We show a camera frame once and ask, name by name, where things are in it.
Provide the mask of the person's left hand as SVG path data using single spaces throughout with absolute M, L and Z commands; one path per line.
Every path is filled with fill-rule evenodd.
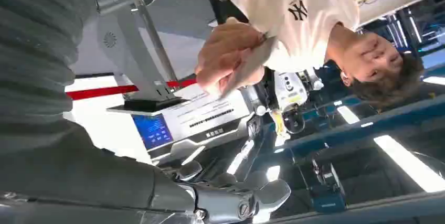
M 251 25 L 229 17 L 213 29 L 198 54 L 198 85 L 209 94 L 221 94 L 239 64 L 251 58 L 252 50 L 264 40 L 263 33 Z

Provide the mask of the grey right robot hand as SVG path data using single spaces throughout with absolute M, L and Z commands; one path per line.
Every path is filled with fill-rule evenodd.
M 95 147 L 70 121 L 1 124 L 1 223 L 238 223 L 290 193 L 262 173 L 183 182 Z

